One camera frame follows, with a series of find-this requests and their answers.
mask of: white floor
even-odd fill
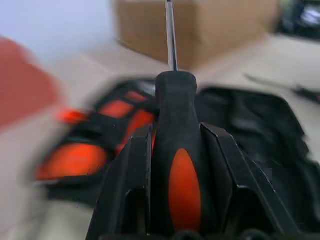
[[[302,84],[320,89],[320,44],[285,37],[267,37],[219,61],[193,72],[198,86],[220,85],[228,88],[255,89],[285,98],[307,135],[312,158],[320,162],[320,107],[291,93],[249,82],[244,73],[275,80],[287,85]],[[121,76],[155,76],[167,71],[167,65],[115,43],[100,46],[73,57],[44,66],[58,79],[64,105],[86,109],[86,101],[102,88],[117,83]],[[85,239],[93,210],[67,202],[45,205],[36,197],[38,189],[24,184],[23,172],[39,152],[39,147],[59,135],[64,127],[54,120],[61,105],[47,109],[0,132],[0,159],[10,162],[0,170],[0,238],[4,240],[35,239],[36,222],[27,215],[31,199],[33,208],[47,208],[41,220],[40,240]]]

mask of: screwdriver shaft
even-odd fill
[[[166,36],[167,36],[167,42],[168,42],[169,70],[178,71],[174,6],[172,3],[172,0],[166,0],[165,10],[166,10]]]

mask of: black rubber grip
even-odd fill
[[[160,112],[151,162],[151,231],[212,233],[217,217],[195,109],[196,78],[169,71],[155,84]]]

